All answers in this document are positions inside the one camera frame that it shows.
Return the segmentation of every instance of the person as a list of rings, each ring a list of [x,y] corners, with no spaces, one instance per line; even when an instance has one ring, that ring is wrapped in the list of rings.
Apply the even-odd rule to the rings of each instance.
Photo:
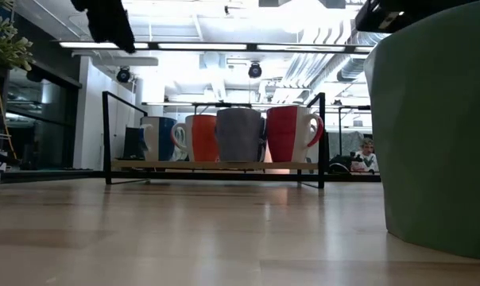
[[[374,154],[374,141],[370,138],[364,138],[361,150],[355,153],[355,157],[360,157],[362,162],[353,161],[351,163],[352,172],[380,172],[377,166],[376,154]]]

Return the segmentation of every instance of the orange mug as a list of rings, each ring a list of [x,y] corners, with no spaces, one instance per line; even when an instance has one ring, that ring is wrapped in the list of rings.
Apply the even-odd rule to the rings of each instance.
[[[171,129],[171,140],[176,147],[189,154],[191,162],[216,162],[219,159],[219,147],[215,140],[216,116],[191,115],[185,123],[177,123]],[[175,132],[181,128],[185,132],[185,145],[178,142]]]

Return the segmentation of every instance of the wooden shelf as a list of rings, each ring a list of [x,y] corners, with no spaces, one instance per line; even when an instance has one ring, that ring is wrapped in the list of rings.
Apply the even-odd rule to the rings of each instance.
[[[113,160],[111,167],[116,168],[170,168],[170,169],[302,169],[317,170],[318,164],[314,163],[233,163],[233,162],[148,162],[142,160]]]

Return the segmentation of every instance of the gray mug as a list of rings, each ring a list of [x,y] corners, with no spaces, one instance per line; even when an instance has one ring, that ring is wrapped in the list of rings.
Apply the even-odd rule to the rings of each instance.
[[[215,136],[222,162],[258,162],[260,139],[264,134],[261,113],[246,108],[217,112]]]

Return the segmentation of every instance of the green leaves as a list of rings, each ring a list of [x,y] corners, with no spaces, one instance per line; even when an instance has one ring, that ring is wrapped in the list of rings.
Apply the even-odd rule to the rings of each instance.
[[[14,0],[0,0],[0,7],[12,11]],[[25,37],[13,41],[17,35],[17,29],[9,18],[0,15],[0,68],[23,67],[31,70],[29,63],[32,63],[32,53],[28,52],[33,43]]]

